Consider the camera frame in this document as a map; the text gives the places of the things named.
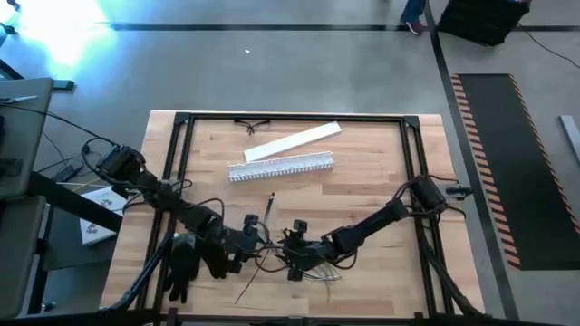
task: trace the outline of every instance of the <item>wooden tabletop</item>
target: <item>wooden tabletop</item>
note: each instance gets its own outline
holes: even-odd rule
[[[150,114],[141,151],[148,168],[158,176],[165,162],[175,113],[153,111]],[[430,173],[454,177],[441,117],[419,117]],[[273,121],[270,125],[258,127],[255,135],[248,136],[245,127],[231,120],[196,120],[186,175],[194,185],[184,191],[184,198],[199,202],[220,197],[226,203],[226,224],[240,227],[246,214],[263,216],[268,195],[275,192],[275,202],[267,222],[274,240],[281,237],[283,228],[292,228],[297,218],[308,222],[305,236],[309,239],[317,239],[338,226],[361,221],[384,206],[399,185],[406,181],[401,137],[394,125],[341,122],[343,131],[340,134],[278,155],[330,150],[335,160],[332,170],[236,183],[227,180],[227,166],[243,163],[245,149],[321,124],[316,121]],[[173,171],[177,171],[179,155],[178,150]],[[218,206],[210,207],[219,210]],[[138,206],[125,215],[101,306],[116,302],[139,273],[152,218],[153,210],[145,206]],[[463,217],[455,213],[443,214],[440,233],[449,273],[473,305],[483,311]],[[278,266],[280,263],[274,256],[266,259],[265,267],[273,269]],[[240,274],[229,274],[226,280],[214,280],[203,265],[198,279],[189,285],[188,301],[185,304],[169,302],[166,296],[162,310],[178,307],[180,314],[383,318],[412,317],[414,312],[426,313],[427,310],[417,239],[410,218],[369,237],[359,250],[355,267],[340,271],[342,279],[339,281],[304,280],[295,283],[286,280],[285,271],[259,272],[236,303],[255,271],[256,266],[250,261]],[[156,280],[154,275],[148,296],[149,307],[152,306]],[[442,310],[439,282],[434,284],[438,309]]]

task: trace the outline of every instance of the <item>gray table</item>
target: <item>gray table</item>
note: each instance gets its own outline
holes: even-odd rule
[[[0,318],[20,313],[46,206],[44,197],[21,197],[3,203],[0,220]]]
[[[34,308],[29,308],[29,313],[40,310],[48,233],[39,240],[38,231],[46,203],[113,231],[118,231],[121,225],[118,215],[32,171],[52,88],[50,78],[0,81],[0,98],[36,95],[37,98],[14,106],[41,113],[0,105],[0,116],[5,119],[0,158],[20,160],[22,166],[19,174],[0,177],[0,208],[3,208],[0,209],[0,318],[10,318],[20,312],[34,253],[41,254],[41,259],[31,294]],[[71,223],[78,225],[78,218],[71,218]],[[37,282],[39,271],[42,280]]]

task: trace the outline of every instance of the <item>black metal frame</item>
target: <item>black metal frame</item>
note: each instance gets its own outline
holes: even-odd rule
[[[309,120],[309,121],[339,121],[339,122],[383,122],[397,125],[400,129],[401,143],[403,158],[405,161],[405,168],[407,170],[407,179],[412,179],[416,177],[413,158],[411,155],[411,143],[409,139],[409,133],[413,136],[415,140],[415,148],[417,151],[418,161],[419,161],[419,172],[422,175],[429,173],[427,167],[427,160],[425,157],[425,151],[423,147],[423,142],[421,138],[421,125],[419,118],[417,116],[384,116],[384,115],[347,115],[347,114],[295,114],[295,113],[210,113],[210,112],[178,112],[176,113],[175,119],[173,121],[173,129],[171,131],[171,137],[169,140],[169,147],[167,151],[165,168],[163,170],[163,178],[169,178],[171,176],[171,170],[173,167],[173,162],[175,160],[176,148],[178,145],[179,133],[182,127],[186,126],[186,135],[183,140],[183,146],[181,150],[181,158],[178,167],[178,180],[183,180],[185,178],[185,172],[187,169],[189,149],[191,147],[191,141],[193,138],[193,130],[196,120]],[[160,227],[163,220],[163,214],[161,212],[156,212],[153,219],[153,225],[150,233],[150,240],[146,253],[146,261],[151,257],[157,242],[159,240]],[[435,301],[435,291],[433,289],[433,284],[430,275],[430,266],[423,252],[423,245],[421,241],[425,241],[426,237],[419,236],[422,232],[425,234],[427,228],[430,229],[431,241],[433,243],[435,255],[440,259],[445,265],[445,259],[443,255],[443,247],[440,237],[440,230],[437,223],[435,223],[435,217],[426,220],[425,222],[415,219],[415,233],[417,235],[418,248],[420,254],[420,266],[421,275],[423,279],[423,284],[425,288],[425,300],[427,304],[427,311],[429,316],[435,316],[437,313],[437,305]],[[168,233],[174,233],[176,226],[176,219],[173,216],[169,217],[168,221]],[[161,304],[163,300],[163,280],[167,276],[168,262],[164,259],[161,262],[161,267],[159,269],[159,279],[157,282],[157,288],[155,291],[153,311],[160,312]],[[441,287],[441,294],[443,297],[444,311],[448,315],[453,315],[453,304],[448,291]],[[137,309],[145,308],[145,301],[147,298],[148,289],[145,289],[140,294],[137,300]],[[173,319],[176,313],[165,314],[166,318]],[[329,323],[340,323],[340,324],[410,324],[415,322],[417,318],[421,315],[415,316],[415,318],[408,319],[391,319],[391,318],[308,318],[309,322],[317,324],[329,324]],[[281,317],[227,317],[227,316],[209,316],[209,315],[179,315],[177,314],[179,321],[215,321],[215,322],[250,322],[259,323],[264,321],[291,321],[292,318],[286,316]]]
[[[511,290],[508,271],[501,255],[501,249],[499,248],[498,236],[496,235],[496,229],[492,222],[493,218],[489,213],[487,200],[483,195],[483,187],[481,185],[481,180],[479,179],[479,173],[476,169],[475,159],[471,153],[471,147],[467,136],[468,134],[463,126],[461,115],[459,114],[459,106],[455,99],[455,91],[451,85],[450,72],[445,61],[439,33],[437,33],[437,25],[435,24],[435,19],[433,18],[429,2],[427,2],[425,6],[425,18],[427,19],[429,26],[431,45],[433,46],[435,61],[437,62],[437,67],[440,72],[441,83],[443,84],[443,90],[445,91],[445,96],[449,104],[449,112],[451,113],[453,125],[455,126],[455,131],[457,133],[459,148],[461,149],[465,169],[468,173],[469,183],[473,188],[473,198],[475,200],[476,209],[478,210],[479,221],[483,228],[489,260],[498,284],[499,299],[501,300],[501,305],[506,318],[511,321],[518,321],[519,314],[517,312],[514,294]],[[524,26],[522,30],[532,31],[533,28],[534,26]]]
[[[53,225],[54,206],[50,206],[44,225],[44,231],[41,237],[36,242],[36,254],[38,254],[38,262],[33,273],[33,288],[30,292],[30,300],[28,301],[28,314],[40,313],[43,310],[44,289],[48,279],[48,272],[44,270],[44,257],[46,256],[46,249],[48,249],[48,236],[51,233],[51,226]]]
[[[62,187],[38,172],[31,172],[26,194],[44,196],[46,202],[91,223],[106,227],[114,232],[121,228],[122,219],[109,209]]]

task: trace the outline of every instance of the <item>hazard stripe tape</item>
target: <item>hazard stripe tape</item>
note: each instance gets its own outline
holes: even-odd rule
[[[524,102],[524,98],[521,94],[521,91],[519,90],[519,87],[517,86],[516,79],[512,75],[509,75],[509,78],[511,79],[512,83],[514,84],[514,89],[516,90],[516,94],[521,102],[523,111],[526,114],[527,122],[529,123],[530,128],[532,129],[532,131],[536,135],[537,145],[540,147],[540,150],[542,151],[542,155],[544,156],[544,160],[550,169],[550,174],[552,175],[552,178],[554,179],[554,182],[556,183],[556,187],[558,188],[558,192],[560,193],[560,198],[562,199],[562,202],[564,203],[566,211],[570,215],[569,216],[570,222],[572,222],[571,226],[580,235],[580,227],[578,227],[578,222],[576,220],[574,212],[572,211],[572,208],[570,207],[570,203],[568,202],[568,198],[566,197],[566,194],[564,193],[564,189],[562,188],[562,185],[560,184],[558,176],[556,175],[556,172],[552,168],[552,163],[550,162],[550,158],[546,153],[546,148],[544,147],[544,144],[542,143],[542,139],[540,138],[539,132],[537,132],[536,125],[535,125],[534,121],[532,120],[531,115],[529,114],[529,110],[527,109],[526,103]]]
[[[504,207],[501,205],[501,197],[495,186],[496,182],[493,178],[491,167],[487,161],[481,138],[479,137],[476,119],[469,107],[467,94],[463,89],[460,77],[458,75],[451,75],[450,77],[453,90],[455,91],[455,98],[459,105],[459,114],[463,121],[465,130],[468,133],[469,145],[471,146],[471,151],[473,152],[477,162],[476,167],[479,172],[481,183],[485,189],[489,208],[491,209],[494,220],[496,221],[496,228],[503,245],[504,255],[506,256],[507,263],[510,266],[520,269],[520,262],[517,255],[514,237],[509,228],[508,218],[505,215]]]

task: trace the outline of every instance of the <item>paper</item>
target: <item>paper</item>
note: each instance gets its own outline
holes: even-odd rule
[[[122,209],[123,206],[125,206],[125,203],[127,203],[127,199],[112,191],[112,187],[95,190],[86,194],[82,194],[82,196],[96,204],[109,209],[113,213],[117,214],[119,218],[122,218]],[[82,218],[80,221],[83,245],[91,245],[116,235],[116,233],[100,225],[85,221]]]

